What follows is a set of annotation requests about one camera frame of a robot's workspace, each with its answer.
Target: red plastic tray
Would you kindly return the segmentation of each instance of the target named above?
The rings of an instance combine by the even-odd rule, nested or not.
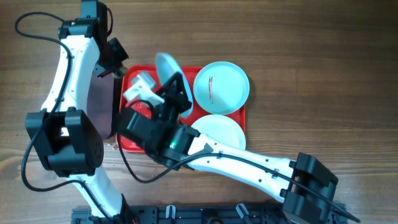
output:
[[[193,82],[195,81],[195,77],[198,75],[198,72],[202,69],[202,67],[181,67],[182,71],[184,72],[187,81],[190,85],[191,90],[193,90]],[[124,93],[128,88],[131,86],[131,80],[138,75],[141,71],[147,71],[149,75],[156,81],[156,87],[153,91],[157,91],[160,88],[159,78],[156,74],[156,68],[153,65],[136,65],[131,67],[123,78],[123,85],[122,85],[122,93]],[[122,106],[126,105],[126,99],[121,97],[119,109],[122,109]],[[150,116],[150,110],[147,109],[146,106],[143,104],[137,103],[133,106],[133,108],[140,112],[141,114],[146,115],[147,117]],[[234,113],[227,114],[226,116],[233,119],[237,122],[240,127],[242,128],[243,132],[246,133],[246,112],[245,106],[243,105],[239,110]],[[204,109],[202,109],[195,97],[193,96],[193,111],[189,117],[186,119],[180,118],[181,122],[186,125],[192,125],[197,119],[209,115]],[[122,149],[126,152],[136,152],[136,153],[144,153],[140,147],[138,147],[134,142],[121,137],[121,146]]]

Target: wire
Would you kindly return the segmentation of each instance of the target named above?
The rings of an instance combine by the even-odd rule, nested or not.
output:
[[[110,8],[107,7],[106,10],[108,10],[109,15],[111,16],[111,28],[109,28],[109,30],[106,33],[106,36],[109,37],[109,35],[112,34],[112,29],[113,29],[113,15],[112,15],[112,11]]]
[[[118,141],[120,154],[122,156],[122,159],[123,159],[128,171],[130,172],[130,174],[133,176],[133,178],[136,181],[138,181],[138,182],[140,182],[142,184],[148,184],[148,183],[154,182],[156,180],[159,180],[161,177],[163,177],[164,175],[169,173],[174,168],[182,166],[182,165],[185,165],[185,164],[187,164],[187,163],[189,163],[191,161],[194,161],[195,159],[199,159],[199,158],[202,158],[202,157],[225,157],[225,158],[234,159],[234,160],[237,160],[237,161],[244,162],[246,164],[249,164],[249,165],[252,165],[252,166],[257,167],[259,169],[262,169],[265,172],[271,173],[274,176],[277,176],[277,177],[280,177],[280,178],[282,178],[284,180],[287,180],[287,181],[297,185],[298,187],[303,188],[304,190],[306,190],[307,192],[313,194],[314,196],[320,198],[321,200],[323,200],[327,204],[331,205],[332,207],[337,209],[342,215],[344,215],[346,218],[349,218],[349,219],[351,219],[351,220],[353,220],[353,221],[355,221],[357,223],[361,222],[361,220],[359,220],[354,215],[350,214],[349,212],[347,212],[346,210],[344,210],[343,208],[338,206],[336,203],[332,202],[331,200],[329,200],[325,196],[316,193],[315,191],[311,190],[310,188],[306,187],[305,185],[301,184],[300,182],[297,182],[296,180],[291,179],[290,177],[287,177],[286,175],[280,174],[279,172],[276,172],[276,171],[274,171],[274,170],[272,170],[272,169],[270,169],[268,167],[264,167],[264,166],[262,166],[260,164],[257,164],[255,162],[249,161],[247,159],[243,159],[243,158],[240,158],[238,156],[232,156],[232,155],[228,155],[228,154],[206,153],[206,154],[199,154],[199,155],[190,156],[190,157],[188,157],[186,159],[183,159],[180,162],[170,166],[169,168],[167,168],[166,170],[164,170],[163,172],[161,172],[159,175],[155,176],[154,178],[149,179],[149,180],[142,180],[142,179],[138,178],[138,176],[131,170],[130,165],[128,164],[128,162],[126,160],[126,157],[124,156],[123,150],[122,150],[121,145],[120,145],[120,136],[117,137],[117,141]]]
[[[29,13],[27,13],[27,14],[22,15],[21,17],[19,17],[19,18],[15,21],[15,26],[14,26],[14,28],[15,28],[15,31],[16,31],[18,34],[20,34],[20,35],[22,35],[22,36],[24,36],[24,37],[33,38],[33,39],[40,39],[40,40],[47,40],[47,41],[51,41],[51,42],[54,42],[54,43],[56,43],[56,44],[61,45],[61,46],[65,49],[65,51],[67,52],[68,65],[67,65],[67,71],[66,71],[66,74],[65,74],[65,78],[63,79],[63,82],[62,82],[62,85],[61,85],[61,89],[60,89],[60,93],[58,94],[58,97],[57,97],[57,99],[56,99],[56,101],[55,101],[54,107],[52,108],[52,110],[51,110],[51,112],[48,114],[48,116],[45,118],[44,122],[42,123],[42,125],[40,126],[40,128],[37,130],[37,132],[33,135],[32,139],[30,140],[30,143],[29,143],[29,145],[28,145],[28,147],[27,147],[27,149],[26,149],[26,152],[25,152],[25,154],[24,154],[24,157],[23,157],[23,159],[22,159],[22,165],[21,165],[21,177],[22,177],[22,181],[23,181],[23,183],[25,184],[25,186],[26,186],[28,189],[33,190],[33,191],[36,191],[36,192],[48,192],[48,191],[55,190],[55,189],[57,189],[57,188],[63,187],[63,186],[65,186],[65,185],[67,185],[67,184],[72,184],[72,183],[80,184],[81,187],[83,187],[83,188],[86,190],[88,196],[89,196],[90,199],[94,202],[94,204],[97,206],[98,210],[105,216],[106,219],[108,219],[110,222],[113,222],[112,219],[111,219],[111,218],[106,214],[106,212],[102,209],[101,205],[96,201],[96,199],[94,198],[93,194],[90,192],[90,190],[89,190],[89,188],[86,186],[86,184],[85,184],[83,181],[81,181],[81,180],[69,180],[69,181],[65,181],[65,182],[63,182],[63,183],[61,183],[61,184],[54,185],[54,186],[52,186],[52,187],[47,187],[47,188],[42,188],[42,189],[32,186],[32,185],[29,183],[29,181],[27,180],[27,177],[26,177],[26,164],[27,164],[27,159],[28,159],[29,154],[30,154],[30,152],[31,152],[31,150],[32,150],[32,148],[33,148],[33,145],[35,144],[35,142],[36,142],[37,138],[39,137],[40,133],[49,125],[49,122],[50,122],[50,120],[51,120],[51,117],[53,116],[53,114],[54,114],[55,111],[57,110],[58,106],[59,106],[60,103],[62,102],[62,97],[63,97],[63,94],[64,94],[65,89],[66,89],[66,87],[67,87],[68,79],[69,79],[69,76],[70,76],[70,70],[71,70],[71,67],[72,67],[72,53],[70,52],[69,48],[68,48],[64,43],[62,43],[62,42],[59,41],[59,40],[50,38],[50,37],[43,37],[43,36],[39,36],[39,35],[26,34],[26,33],[24,33],[24,32],[21,32],[21,31],[18,29],[18,24],[20,23],[20,21],[23,20],[23,18],[28,17],[28,16],[31,16],[31,15],[45,15],[45,16],[50,16],[50,17],[56,18],[56,19],[58,19],[58,20],[60,20],[60,21],[62,21],[62,22],[63,22],[64,20],[61,19],[61,18],[59,18],[58,16],[55,16],[55,15],[50,14],[50,13],[47,13],[47,12],[29,12]]]

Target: black cable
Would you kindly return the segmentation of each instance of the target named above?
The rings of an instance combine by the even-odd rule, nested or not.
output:
[[[36,142],[38,136],[40,135],[40,133],[49,125],[50,118],[53,116],[53,114],[57,110],[58,106],[62,102],[62,97],[63,97],[63,94],[64,94],[65,89],[67,87],[68,79],[69,79],[69,76],[70,76],[70,70],[71,70],[71,67],[72,67],[72,53],[70,52],[69,48],[64,43],[62,43],[59,40],[50,38],[50,37],[43,37],[43,36],[39,36],[39,35],[26,34],[24,32],[21,32],[18,29],[18,24],[20,23],[20,21],[23,20],[23,18],[31,16],[31,15],[50,16],[50,17],[56,18],[56,19],[58,19],[58,20],[60,20],[62,22],[63,22],[63,19],[61,19],[58,16],[55,16],[53,14],[47,13],[47,12],[29,12],[27,14],[22,15],[21,17],[19,17],[15,21],[14,28],[15,28],[15,31],[18,34],[20,34],[20,35],[22,35],[24,37],[33,38],[33,39],[40,39],[40,40],[47,40],[47,41],[51,41],[51,42],[54,42],[56,44],[61,45],[65,49],[65,51],[67,52],[68,65],[67,65],[67,71],[66,71],[66,74],[65,74],[65,78],[63,79],[63,82],[62,82],[62,85],[61,85],[61,89],[60,89],[60,93],[58,94],[58,97],[57,97],[57,99],[55,101],[54,107],[52,108],[51,112],[48,114],[47,118],[44,120],[44,122],[40,126],[39,130],[37,130],[37,132],[34,134],[32,139],[30,140],[30,143],[29,143],[29,145],[28,145],[28,147],[26,149],[26,152],[24,154],[24,157],[22,159],[22,165],[21,165],[22,181],[23,181],[23,183],[25,184],[25,186],[28,189],[36,191],[36,192],[48,192],[48,191],[55,190],[57,188],[63,187],[65,185],[67,185],[67,184],[72,184],[72,183],[80,184],[81,187],[83,187],[86,190],[88,196],[94,202],[94,204],[97,206],[98,210],[105,216],[106,219],[108,219],[110,222],[113,222],[112,219],[102,209],[101,205],[96,201],[96,199],[94,198],[93,194],[90,192],[90,190],[88,189],[88,187],[86,186],[86,184],[83,181],[80,181],[80,180],[69,180],[69,181],[65,181],[65,182],[63,182],[61,184],[57,184],[55,186],[52,186],[52,187],[47,187],[47,188],[42,188],[41,189],[41,188],[37,188],[37,187],[32,186],[29,183],[29,181],[27,180],[27,177],[26,177],[26,164],[27,164],[27,159],[29,157],[30,151],[32,150],[33,145],[35,144],[35,142]]]
[[[316,193],[315,191],[309,189],[308,187],[306,187],[305,185],[301,184],[300,182],[297,182],[296,180],[291,179],[290,177],[287,177],[286,175],[283,175],[283,174],[281,174],[279,172],[276,172],[276,171],[274,171],[274,170],[272,170],[272,169],[270,169],[268,167],[264,167],[264,166],[262,166],[260,164],[257,164],[255,162],[249,161],[247,159],[243,159],[243,158],[240,158],[238,156],[232,156],[232,155],[228,155],[228,154],[206,153],[206,154],[199,154],[199,155],[190,156],[190,157],[188,157],[186,159],[183,159],[180,162],[170,166],[169,168],[167,168],[166,170],[164,170],[163,172],[161,172],[159,175],[155,176],[154,178],[149,179],[149,180],[142,180],[142,179],[138,178],[138,176],[131,170],[130,165],[128,164],[127,159],[124,156],[123,150],[122,150],[121,145],[120,145],[120,136],[118,136],[117,141],[118,141],[120,154],[122,156],[122,159],[123,159],[128,171],[130,172],[130,174],[133,176],[133,178],[136,181],[138,181],[140,183],[143,183],[143,184],[148,184],[148,183],[154,182],[154,181],[160,179],[161,177],[163,177],[164,175],[166,175],[168,172],[170,172],[174,168],[182,166],[182,165],[185,165],[185,164],[187,164],[187,163],[189,163],[191,161],[194,161],[195,159],[199,159],[199,158],[202,158],[202,157],[220,157],[221,156],[221,157],[225,157],[225,158],[234,159],[234,160],[237,160],[237,161],[244,162],[246,164],[249,164],[249,165],[252,165],[252,166],[257,167],[259,169],[262,169],[265,172],[271,173],[272,175],[275,175],[275,176],[280,177],[280,178],[282,178],[284,180],[287,180],[287,181],[297,185],[298,187],[303,188],[304,190],[306,190],[307,192],[313,194],[314,196],[320,198],[321,200],[323,200],[327,204],[331,205],[332,207],[337,209],[342,215],[344,215],[346,218],[349,218],[349,219],[351,219],[351,220],[353,220],[353,221],[355,221],[357,223],[361,222],[361,220],[359,220],[354,215],[350,214],[349,212],[347,212],[346,210],[344,210],[343,208],[338,206],[336,203],[332,202],[331,200],[329,200],[325,196],[320,195],[320,194]]]
[[[112,15],[112,11],[110,8],[107,7],[106,10],[108,10],[109,15],[111,16],[111,28],[109,28],[109,30],[106,33],[106,36],[109,37],[109,35],[112,34],[112,29],[113,29],[113,15]]]

